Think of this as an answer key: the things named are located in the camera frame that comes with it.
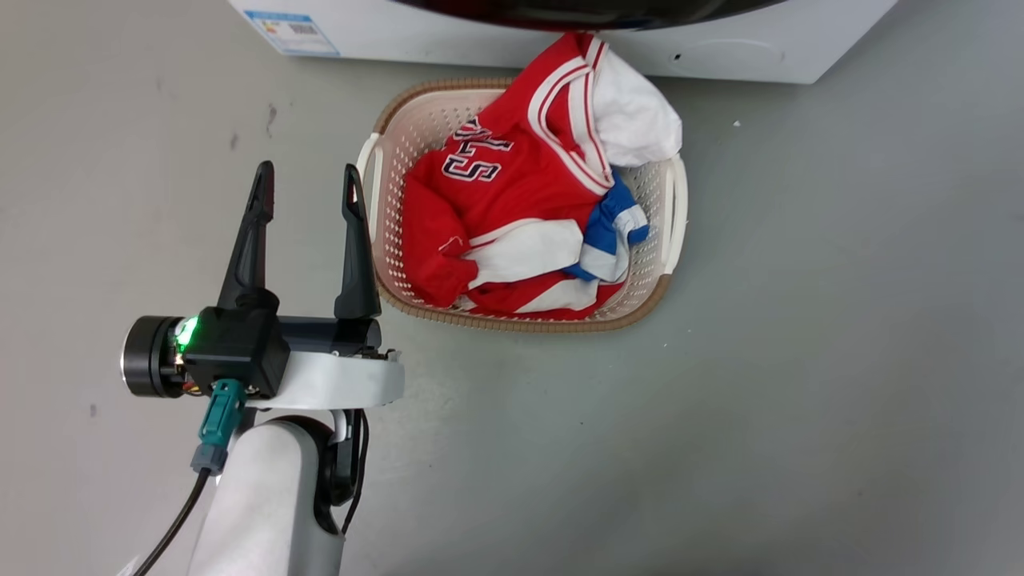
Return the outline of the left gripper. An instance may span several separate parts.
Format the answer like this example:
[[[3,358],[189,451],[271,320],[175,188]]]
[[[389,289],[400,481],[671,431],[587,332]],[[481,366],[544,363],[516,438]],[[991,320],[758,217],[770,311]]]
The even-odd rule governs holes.
[[[274,218],[275,170],[258,165],[221,284],[217,306],[197,316],[143,316],[126,335],[120,368],[132,394],[211,396],[219,380],[242,384],[252,407],[354,410],[406,393],[396,349],[382,349],[381,313],[362,179],[344,169],[345,222],[336,318],[278,316],[266,288],[266,229]]]

